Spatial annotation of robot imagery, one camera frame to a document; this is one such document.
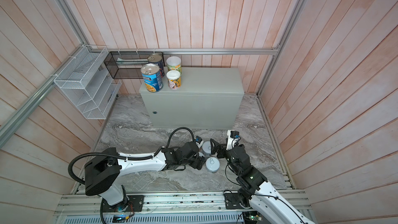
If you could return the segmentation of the yellow can white lid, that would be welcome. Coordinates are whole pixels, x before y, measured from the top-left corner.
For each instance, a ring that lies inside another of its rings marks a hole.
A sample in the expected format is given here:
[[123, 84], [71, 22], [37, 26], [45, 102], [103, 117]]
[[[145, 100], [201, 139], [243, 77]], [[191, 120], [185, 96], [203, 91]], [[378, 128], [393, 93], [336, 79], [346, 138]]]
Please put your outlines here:
[[181, 58], [177, 56], [170, 56], [166, 60], [168, 71], [176, 70], [181, 73]]
[[167, 72], [168, 85], [170, 89], [176, 90], [181, 86], [181, 73], [178, 70], [170, 70]]

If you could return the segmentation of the blue soup can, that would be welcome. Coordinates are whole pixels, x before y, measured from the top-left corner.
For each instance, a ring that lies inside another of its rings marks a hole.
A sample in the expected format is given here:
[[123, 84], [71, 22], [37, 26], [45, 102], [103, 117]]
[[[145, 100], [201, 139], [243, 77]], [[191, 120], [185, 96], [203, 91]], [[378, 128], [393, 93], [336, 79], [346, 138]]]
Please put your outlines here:
[[141, 68], [142, 77], [149, 92], [159, 92], [163, 88], [161, 71], [157, 64], [148, 63]]

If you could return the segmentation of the dark blue tomato can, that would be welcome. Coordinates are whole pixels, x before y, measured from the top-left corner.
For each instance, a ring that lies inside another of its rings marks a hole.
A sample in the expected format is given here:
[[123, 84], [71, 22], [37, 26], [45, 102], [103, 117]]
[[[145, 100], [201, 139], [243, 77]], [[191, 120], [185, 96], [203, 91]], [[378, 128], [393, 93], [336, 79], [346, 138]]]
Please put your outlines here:
[[163, 61], [163, 55], [159, 53], [153, 53], [148, 56], [147, 58], [149, 63], [156, 64], [159, 67], [161, 77], [165, 76], [165, 71], [164, 71], [164, 61]]

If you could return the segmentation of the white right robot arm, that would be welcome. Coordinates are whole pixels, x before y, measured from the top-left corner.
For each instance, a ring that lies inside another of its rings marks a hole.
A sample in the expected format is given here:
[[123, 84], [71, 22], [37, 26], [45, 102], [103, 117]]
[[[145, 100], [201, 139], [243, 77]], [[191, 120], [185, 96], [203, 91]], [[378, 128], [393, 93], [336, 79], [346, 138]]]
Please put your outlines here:
[[240, 189], [235, 194], [242, 208], [252, 208], [271, 224], [312, 224], [290, 204], [251, 162], [243, 144], [227, 149], [226, 144], [210, 140], [211, 153], [225, 158], [231, 171], [237, 176]]

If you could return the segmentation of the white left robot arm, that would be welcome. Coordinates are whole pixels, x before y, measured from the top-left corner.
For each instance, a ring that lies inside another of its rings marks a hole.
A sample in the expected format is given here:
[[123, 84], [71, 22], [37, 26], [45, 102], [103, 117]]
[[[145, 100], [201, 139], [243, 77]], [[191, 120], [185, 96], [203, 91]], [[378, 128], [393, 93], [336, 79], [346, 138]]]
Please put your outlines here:
[[[186, 142], [181, 147], [171, 147], [173, 135], [180, 130], [187, 130], [192, 141]], [[115, 147], [103, 152], [88, 152], [75, 157], [68, 165], [68, 173], [76, 182], [85, 185], [87, 196], [100, 196], [110, 206], [126, 205], [128, 202], [124, 186], [117, 184], [117, 178], [145, 171], [183, 171], [186, 166], [200, 170], [206, 161], [199, 154], [203, 145], [199, 136], [194, 136], [192, 130], [180, 127], [174, 130], [165, 146], [158, 148], [153, 153], [127, 154], [117, 152]], [[85, 158], [92, 157], [85, 164], [85, 177], [79, 178], [73, 171], [74, 164]]]

